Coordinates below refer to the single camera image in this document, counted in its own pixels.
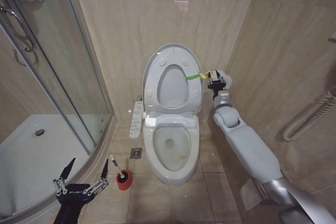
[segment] red toilet brush holder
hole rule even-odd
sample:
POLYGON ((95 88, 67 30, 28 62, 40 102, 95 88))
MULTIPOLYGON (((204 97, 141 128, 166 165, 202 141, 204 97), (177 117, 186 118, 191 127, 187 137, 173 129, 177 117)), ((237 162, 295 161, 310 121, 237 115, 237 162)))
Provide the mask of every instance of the red toilet brush holder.
POLYGON ((121 170, 124 177, 118 173, 116 176, 116 182, 120 190, 125 191, 132 185, 132 174, 129 170, 121 170))

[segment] shower enclosure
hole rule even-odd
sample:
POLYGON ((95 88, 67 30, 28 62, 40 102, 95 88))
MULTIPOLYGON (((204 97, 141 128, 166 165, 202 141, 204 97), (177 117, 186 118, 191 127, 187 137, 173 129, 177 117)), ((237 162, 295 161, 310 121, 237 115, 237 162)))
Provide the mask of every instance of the shower enclosure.
POLYGON ((113 117, 78 0, 0 0, 0 222, 73 177, 113 117))

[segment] toilet brush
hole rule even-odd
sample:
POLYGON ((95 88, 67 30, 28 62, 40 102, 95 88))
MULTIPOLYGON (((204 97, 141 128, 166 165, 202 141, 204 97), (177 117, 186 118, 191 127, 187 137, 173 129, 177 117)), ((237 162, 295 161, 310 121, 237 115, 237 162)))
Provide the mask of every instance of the toilet brush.
POLYGON ((116 159, 113 155, 110 156, 111 161, 114 163, 115 167, 118 169, 118 174, 116 176, 116 182, 120 190, 127 190, 132 185, 132 174, 129 170, 121 170, 118 166, 116 159))

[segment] bidet control panel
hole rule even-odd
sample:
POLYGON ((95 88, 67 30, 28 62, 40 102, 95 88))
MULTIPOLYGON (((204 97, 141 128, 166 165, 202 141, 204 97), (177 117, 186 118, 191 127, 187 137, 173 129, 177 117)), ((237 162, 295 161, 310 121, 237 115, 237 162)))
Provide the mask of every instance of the bidet control panel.
POLYGON ((133 110, 133 117, 130 128, 130 138, 137 138, 140 135, 143 114, 143 101, 136 101, 133 110))

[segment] toilet lid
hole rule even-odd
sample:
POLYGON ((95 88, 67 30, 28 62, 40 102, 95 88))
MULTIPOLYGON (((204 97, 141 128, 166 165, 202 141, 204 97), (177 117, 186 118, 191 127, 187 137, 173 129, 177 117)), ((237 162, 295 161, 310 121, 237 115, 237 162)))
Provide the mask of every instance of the toilet lid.
POLYGON ((187 80, 202 72, 194 54, 185 46, 168 44, 150 58, 142 81, 147 114, 196 114, 202 104, 203 80, 187 80))

